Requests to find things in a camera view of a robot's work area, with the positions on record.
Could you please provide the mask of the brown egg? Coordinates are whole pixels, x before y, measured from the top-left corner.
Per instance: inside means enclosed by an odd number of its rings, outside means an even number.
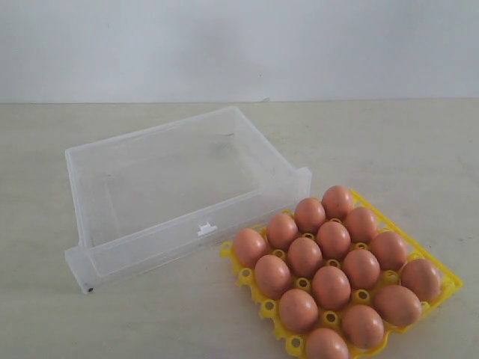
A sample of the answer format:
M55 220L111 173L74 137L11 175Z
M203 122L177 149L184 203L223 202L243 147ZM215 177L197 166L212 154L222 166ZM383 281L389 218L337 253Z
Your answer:
M327 218L342 221L353 209L353 195L347 187L334 185L324 192L321 203Z
M283 251L288 250L298 233L296 222L287 213L273 216L266 226L266 237L270 245Z
M319 318L313 297L301 289L286 291L278 305L279 317L284 327L296 334L306 334Z
M417 322L422 314L417 295L397 284L381 287L373 297L373 306L386 322L397 327Z
M328 259L342 260L350 250L351 238L346 227L336 221L327 221L317 232L317 244Z
M357 304L349 308L341 320L344 336L357 348L372 349L385 336L382 318L367 305Z
M424 258L409 261L402 269L400 282L402 286L414 292L420 301L434 301L441 292L440 271Z
M290 245L287 259L297 277L312 278L322 265L323 255L313 239L299 237Z
M323 266L312 280L313 297L325 310L340 310L351 296L351 286L347 276L335 266Z
M406 263L408 248L402 236L394 231L384 231L369 244L370 252L377 258L382 270L400 270Z
M251 228L244 228L235 235L233 250L242 266L254 268L257 261L267 254L268 248L265 239L259 232Z
M301 200L295 208L294 220L300 232L316 234L326 221L322 203L315 197Z
M306 340L306 358L348 359L349 350L342 337L329 328L314 330Z
M254 277L260 292L268 298L278 300L293 286L287 264L276 255L262 256L254 267Z
M372 289L378 282L380 266L377 258L368 250L355 249L344 258L341 266L355 289Z
M377 235L377 221L374 213L365 206L350 211L344 221L352 242L369 244Z

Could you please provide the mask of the clear plastic bin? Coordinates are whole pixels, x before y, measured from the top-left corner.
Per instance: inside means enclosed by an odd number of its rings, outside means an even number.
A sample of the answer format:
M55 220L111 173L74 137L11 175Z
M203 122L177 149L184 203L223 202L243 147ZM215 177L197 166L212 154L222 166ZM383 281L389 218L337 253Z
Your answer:
M265 224L310 194L236 107L68 149L79 243L65 259L91 293Z

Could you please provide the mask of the yellow plastic egg tray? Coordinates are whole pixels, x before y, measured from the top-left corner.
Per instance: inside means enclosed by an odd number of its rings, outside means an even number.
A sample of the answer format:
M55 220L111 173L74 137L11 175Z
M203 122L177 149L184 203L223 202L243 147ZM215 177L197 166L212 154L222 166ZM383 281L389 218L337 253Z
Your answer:
M420 318L423 319L429 312L435 310L444 301L450 298L455 292L463 287L463 281L455 275L447 266L436 259L430 252L417 243L411 236L406 234L400 229L390 218L384 215L381 211L375 208L369 203L363 196L361 196L354 189L350 190L353 196L353 204L355 207L364 206L370 209L376 216L379 222L379 232L386 232L388 230L394 231L401 235L407 245L409 246L409 253L407 260L409 262L417 259L429 260L439 270L441 278L441 286L438 297L431 301L423 301L421 303L422 311ZM260 292L257 288L257 284L254 278L254 270L241 265L235 257L233 251L233 242L225 241L220 246L220 256L227 257L231 261L231 267L233 273L237 276L237 286L248 286L251 291L251 299L254 303L259 305L259 316L262 319L270 319L273 323L273 333L277 340L284 341L284 347L286 353L294 358L306 358L306 343L310 333L298 334L289 331L285 328L281 322L278 310L278 301L271 299ZM372 305L372 298L375 296L379 288L385 285L399 285L400 284L401 271L382 271L379 279L379 283L370 291L366 289L356 289L352 291L352 296L349 307L354 305ZM322 307L319 309L319 321L316 323L316 328L329 328L337 332L340 336L343 336L341 328L341 320L344 316L345 309L338 312L331 310L324 310ZM388 336L390 334L403 334L407 332L412 325L397 327L388 322L384 323L385 334L382 342L371 349L361 349L354 346L348 339L345 339L349 350L350 358L364 358L371 357L379 354L388 345Z

